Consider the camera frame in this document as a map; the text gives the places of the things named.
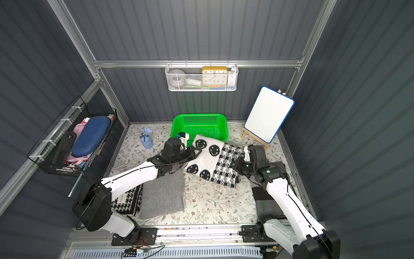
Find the wooden easel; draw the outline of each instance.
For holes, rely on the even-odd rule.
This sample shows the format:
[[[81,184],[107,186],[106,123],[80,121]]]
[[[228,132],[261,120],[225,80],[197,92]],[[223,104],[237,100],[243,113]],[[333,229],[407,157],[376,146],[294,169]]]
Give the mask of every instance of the wooden easel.
[[[279,89],[278,91],[277,91],[278,93],[281,93],[281,94],[283,94],[283,95],[286,95],[286,93],[284,92],[284,93],[282,93],[282,91]],[[267,144],[266,142],[264,142],[263,140],[261,140],[259,137],[257,137],[255,134],[253,134],[253,133],[251,133],[250,131],[248,131],[245,127],[243,127],[242,128],[242,130],[244,131],[243,132],[243,135],[241,135],[241,138],[243,139],[244,137],[246,137],[246,134],[249,134],[250,136],[252,136],[252,138],[254,138],[255,140],[257,140],[258,142],[260,142],[260,143],[262,143],[264,146],[265,146],[265,150],[267,149],[267,148],[269,148],[270,147],[270,145],[269,144]]]

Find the blue-framed whiteboard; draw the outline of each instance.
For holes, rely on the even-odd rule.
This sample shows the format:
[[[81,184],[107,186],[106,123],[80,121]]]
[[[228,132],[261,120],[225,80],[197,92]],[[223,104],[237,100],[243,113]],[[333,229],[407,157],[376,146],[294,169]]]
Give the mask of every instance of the blue-framed whiteboard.
[[[295,101],[263,86],[244,127],[266,143],[270,143],[292,110]]]

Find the yellow alarm clock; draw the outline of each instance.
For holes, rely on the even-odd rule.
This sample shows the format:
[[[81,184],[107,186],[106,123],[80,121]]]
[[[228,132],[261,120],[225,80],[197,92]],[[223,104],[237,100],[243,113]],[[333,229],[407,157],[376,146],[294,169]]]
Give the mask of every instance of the yellow alarm clock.
[[[201,69],[202,83],[210,88],[225,87],[227,85],[227,67],[226,66],[204,66]]]

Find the floral tablecloth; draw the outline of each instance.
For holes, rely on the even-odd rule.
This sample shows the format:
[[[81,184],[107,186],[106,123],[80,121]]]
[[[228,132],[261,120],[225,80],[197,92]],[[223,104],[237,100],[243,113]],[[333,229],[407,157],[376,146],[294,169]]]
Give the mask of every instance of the floral tablecloth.
[[[243,148],[246,145],[260,145],[247,135],[241,138],[244,123],[228,123],[229,139],[226,143]],[[122,143],[111,175],[119,174],[134,168],[147,158],[158,154],[164,147],[171,133],[171,123],[160,124],[131,124]],[[152,149],[145,149],[140,140],[144,128],[152,130]],[[277,136],[266,150],[269,161],[282,161],[290,175],[292,186],[297,192],[291,171],[280,146]],[[234,224],[256,222],[256,204],[253,198],[250,181],[240,176],[240,183],[236,188],[230,188],[206,181],[196,175],[184,173],[184,211],[161,215],[150,219],[135,217],[140,225],[196,225],[196,224]]]

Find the black and white rug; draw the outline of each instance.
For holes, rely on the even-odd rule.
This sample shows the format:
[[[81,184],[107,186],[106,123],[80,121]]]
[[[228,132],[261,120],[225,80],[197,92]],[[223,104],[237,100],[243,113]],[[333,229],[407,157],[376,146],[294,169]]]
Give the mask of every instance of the black and white rug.
[[[222,141],[197,135],[193,145],[202,152],[184,168],[187,173],[231,188],[239,182],[238,173],[230,168],[233,159],[243,155],[243,149]]]
[[[119,214],[136,216],[140,211],[142,184],[131,189],[112,202],[112,209]]]

